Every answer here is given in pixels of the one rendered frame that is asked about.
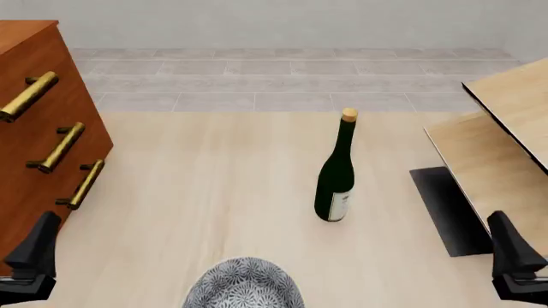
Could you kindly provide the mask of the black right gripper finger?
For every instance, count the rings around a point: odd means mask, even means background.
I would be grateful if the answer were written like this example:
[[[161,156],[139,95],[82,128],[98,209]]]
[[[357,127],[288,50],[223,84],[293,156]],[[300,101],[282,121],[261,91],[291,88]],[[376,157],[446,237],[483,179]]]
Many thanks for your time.
[[[496,210],[487,222],[493,245],[492,276],[534,274],[548,266],[548,261],[522,238],[504,212]]]

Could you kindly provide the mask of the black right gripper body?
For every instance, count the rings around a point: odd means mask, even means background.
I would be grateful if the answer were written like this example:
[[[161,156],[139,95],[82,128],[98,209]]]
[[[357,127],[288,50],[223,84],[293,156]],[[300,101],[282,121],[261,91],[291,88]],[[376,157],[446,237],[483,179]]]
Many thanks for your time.
[[[508,274],[492,277],[492,284],[501,300],[515,302],[548,302],[548,276],[515,279]]]

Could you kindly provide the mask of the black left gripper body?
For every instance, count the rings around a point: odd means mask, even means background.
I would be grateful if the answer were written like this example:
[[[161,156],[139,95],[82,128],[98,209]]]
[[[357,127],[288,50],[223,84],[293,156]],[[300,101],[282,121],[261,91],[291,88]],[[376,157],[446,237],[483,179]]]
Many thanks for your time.
[[[56,285],[56,279],[39,275],[32,280],[0,278],[0,303],[22,303],[47,300]]]

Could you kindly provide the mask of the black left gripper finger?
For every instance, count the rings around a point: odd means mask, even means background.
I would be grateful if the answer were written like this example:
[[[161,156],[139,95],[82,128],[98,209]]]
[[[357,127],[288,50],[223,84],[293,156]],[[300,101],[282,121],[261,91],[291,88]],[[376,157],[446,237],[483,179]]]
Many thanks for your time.
[[[55,245],[61,218],[52,211],[41,215],[27,237],[4,259],[12,278],[57,277]]]

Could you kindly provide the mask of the pale wood wine rack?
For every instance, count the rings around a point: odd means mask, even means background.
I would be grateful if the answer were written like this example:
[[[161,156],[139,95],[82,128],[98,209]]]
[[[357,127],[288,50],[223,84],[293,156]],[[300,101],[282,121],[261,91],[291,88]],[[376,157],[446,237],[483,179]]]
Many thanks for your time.
[[[446,251],[491,253],[502,211],[548,257],[548,58],[462,87],[480,112],[425,127],[443,164],[410,172]]]

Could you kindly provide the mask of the dark green wine bottle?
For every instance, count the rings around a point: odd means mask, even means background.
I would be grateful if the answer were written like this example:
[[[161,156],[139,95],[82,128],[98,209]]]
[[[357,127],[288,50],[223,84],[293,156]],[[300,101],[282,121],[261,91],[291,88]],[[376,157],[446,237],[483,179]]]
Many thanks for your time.
[[[335,146],[319,172],[314,210],[327,222],[338,222],[348,212],[349,196],[354,187],[351,145],[357,118],[358,111],[354,108],[342,110]]]

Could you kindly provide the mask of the red-brown wooden cabinet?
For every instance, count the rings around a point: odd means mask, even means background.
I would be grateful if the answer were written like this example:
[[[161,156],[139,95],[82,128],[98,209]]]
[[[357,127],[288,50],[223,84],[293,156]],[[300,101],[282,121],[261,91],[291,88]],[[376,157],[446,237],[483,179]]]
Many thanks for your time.
[[[4,263],[46,211],[66,220],[74,210],[55,204],[69,198],[86,171],[104,160],[113,142],[87,91],[55,21],[0,21],[0,109],[27,88],[26,77],[53,71],[59,81],[15,122],[0,121],[0,276]],[[84,133],[51,174],[28,169],[42,161],[64,135],[58,127],[86,125]]]

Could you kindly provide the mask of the grey patterned bowl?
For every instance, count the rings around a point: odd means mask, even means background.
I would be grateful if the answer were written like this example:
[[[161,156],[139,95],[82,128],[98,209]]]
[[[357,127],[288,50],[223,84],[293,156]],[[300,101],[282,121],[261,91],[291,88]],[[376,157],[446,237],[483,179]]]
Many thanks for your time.
[[[262,258],[231,258],[207,270],[182,308],[305,308],[294,280]]]

